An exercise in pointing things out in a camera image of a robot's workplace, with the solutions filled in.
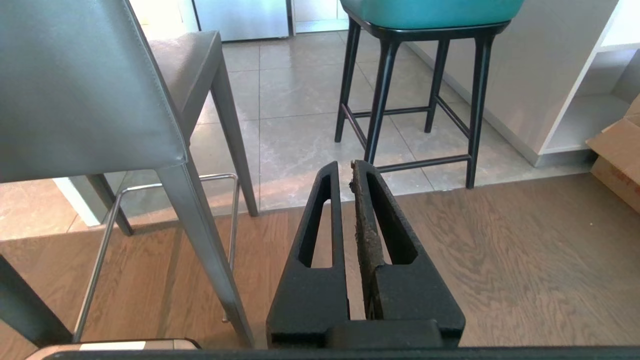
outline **tiled floor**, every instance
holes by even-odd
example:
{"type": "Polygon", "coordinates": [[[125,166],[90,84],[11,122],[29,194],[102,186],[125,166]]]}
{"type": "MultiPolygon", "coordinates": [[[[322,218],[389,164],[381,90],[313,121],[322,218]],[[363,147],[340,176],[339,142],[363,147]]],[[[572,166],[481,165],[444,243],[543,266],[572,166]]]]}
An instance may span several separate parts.
{"type": "Polygon", "coordinates": [[[65,233],[76,216],[51,179],[0,184],[0,241],[65,233]]]}
{"type": "MultiPolygon", "coordinates": [[[[349,162],[362,158],[364,151],[348,125],[342,142],[333,142],[345,37],[345,32],[315,33],[286,40],[224,45],[244,146],[261,210],[304,205],[316,171],[333,160],[340,164],[342,198],[353,198],[348,189],[351,176],[349,162]]],[[[354,111],[371,108],[378,53],[377,40],[363,31],[349,100],[354,111]]],[[[402,46],[394,67],[387,106],[425,105],[431,78],[431,69],[409,48],[402,46]]],[[[466,118],[469,106],[451,87],[443,84],[441,95],[463,119],[466,118]]],[[[466,139],[444,113],[436,113],[431,134],[422,132],[424,119],[423,113],[385,118],[375,164],[466,152],[466,139]]],[[[368,119],[360,119],[360,125],[366,132],[368,119]]],[[[234,171],[211,98],[205,103],[191,137],[191,153],[200,174],[234,171]]],[[[477,185],[587,170],[584,165],[533,168],[496,130],[484,123],[477,185]]],[[[397,195],[447,190],[464,186],[465,164],[383,176],[397,195]]],[[[153,172],[135,171],[126,174],[122,186],[154,181],[157,177],[153,172]]],[[[0,187],[0,191],[6,191],[5,186],[0,187]]],[[[230,211],[231,191],[230,183],[205,185],[215,215],[230,211]]],[[[241,202],[240,210],[246,211],[243,200],[241,202]]],[[[162,190],[131,193],[124,199],[123,208],[134,224],[175,217],[162,190]]],[[[71,221],[60,229],[86,229],[79,218],[71,221]]]]}

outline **hardwood floorboard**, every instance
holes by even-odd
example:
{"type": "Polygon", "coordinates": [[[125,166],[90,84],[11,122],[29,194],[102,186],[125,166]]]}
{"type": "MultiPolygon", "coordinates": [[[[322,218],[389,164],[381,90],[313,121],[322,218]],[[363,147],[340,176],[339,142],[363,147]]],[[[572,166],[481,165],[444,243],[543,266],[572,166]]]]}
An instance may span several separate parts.
{"type": "MultiPolygon", "coordinates": [[[[461,346],[640,343],[640,215],[589,174],[397,198],[467,317],[461,346]]],[[[302,208],[239,217],[234,276],[259,347],[302,208]]],[[[364,318],[355,207],[342,205],[348,296],[364,318]]],[[[229,217],[217,218],[225,248],[229,217]]],[[[0,252],[73,328],[101,232],[0,243],[0,252]]],[[[332,265],[324,207],[313,267],[332,265]]],[[[83,339],[239,342],[178,223],[115,231],[83,339]]],[[[0,358],[34,346],[0,323],[0,358]]]]}

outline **gray leather chair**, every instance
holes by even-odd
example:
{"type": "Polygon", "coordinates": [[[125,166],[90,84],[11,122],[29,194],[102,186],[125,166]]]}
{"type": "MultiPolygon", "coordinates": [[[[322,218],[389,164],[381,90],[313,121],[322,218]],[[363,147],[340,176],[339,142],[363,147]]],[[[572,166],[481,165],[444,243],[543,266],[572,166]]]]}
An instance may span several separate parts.
{"type": "MultiPolygon", "coordinates": [[[[147,42],[127,0],[0,2],[0,183],[154,169],[228,319],[251,345],[189,153],[189,137],[209,90],[248,210],[257,215],[217,32],[147,42]]],[[[21,306],[27,311],[44,304],[2,278],[0,317],[5,321],[21,306]],[[11,303],[9,295],[27,301],[11,303]]],[[[41,328],[23,335],[41,345],[59,342],[60,334],[68,335],[59,325],[54,320],[31,324],[41,328]]]]}

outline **white cabinet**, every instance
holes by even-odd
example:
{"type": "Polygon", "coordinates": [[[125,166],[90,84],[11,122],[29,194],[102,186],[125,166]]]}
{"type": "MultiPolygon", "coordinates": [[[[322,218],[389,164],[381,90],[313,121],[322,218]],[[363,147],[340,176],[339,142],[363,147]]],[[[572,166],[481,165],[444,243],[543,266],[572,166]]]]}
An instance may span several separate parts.
{"type": "Polygon", "coordinates": [[[289,36],[286,0],[192,0],[202,31],[222,41],[289,36]]]}
{"type": "MultiPolygon", "coordinates": [[[[584,158],[640,93],[639,13],[638,0],[526,0],[494,41],[485,118],[533,165],[584,158]]],[[[436,43],[410,46],[433,64],[436,43]]],[[[466,100],[474,47],[453,40],[445,67],[466,100]]]]}
{"type": "Polygon", "coordinates": [[[349,28],[349,19],[339,0],[293,0],[297,33],[349,28]]]}

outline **stool crossbar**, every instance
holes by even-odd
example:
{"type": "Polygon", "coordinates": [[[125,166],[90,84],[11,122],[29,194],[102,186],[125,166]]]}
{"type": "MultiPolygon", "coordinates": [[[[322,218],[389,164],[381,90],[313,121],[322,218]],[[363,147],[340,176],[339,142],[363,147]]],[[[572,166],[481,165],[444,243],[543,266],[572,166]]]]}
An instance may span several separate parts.
{"type": "Polygon", "coordinates": [[[371,24],[370,22],[359,18],[349,8],[345,7],[344,9],[349,15],[349,33],[344,60],[344,71],[342,74],[340,104],[334,138],[335,142],[340,142],[342,140],[344,120],[349,120],[351,127],[353,127],[358,140],[365,150],[364,160],[373,164],[382,120],[385,115],[426,112],[424,132],[430,133],[433,127],[433,117],[437,107],[439,106],[454,122],[454,124],[456,124],[460,131],[469,139],[467,153],[446,156],[443,158],[384,165],[377,167],[377,169],[380,172],[392,172],[466,161],[466,187],[469,189],[473,188],[476,176],[478,149],[480,145],[480,132],[482,127],[484,98],[486,94],[491,47],[494,37],[507,27],[510,20],[495,24],[462,26],[457,28],[391,29],[371,24]],[[349,108],[348,102],[361,28],[364,28],[367,32],[380,40],[380,62],[378,64],[378,77],[376,79],[376,87],[374,89],[372,110],[354,113],[351,111],[351,108],[349,108]],[[476,41],[471,117],[469,119],[469,125],[462,121],[462,119],[460,119],[460,117],[439,95],[447,53],[449,50],[449,42],[459,38],[474,38],[476,41]],[[438,51],[436,53],[435,66],[433,69],[433,82],[431,84],[429,102],[427,106],[387,110],[385,109],[385,105],[387,103],[387,95],[391,84],[391,75],[396,52],[400,44],[405,41],[438,41],[438,51]],[[361,117],[370,118],[366,136],[356,121],[357,118],[361,117]]]}

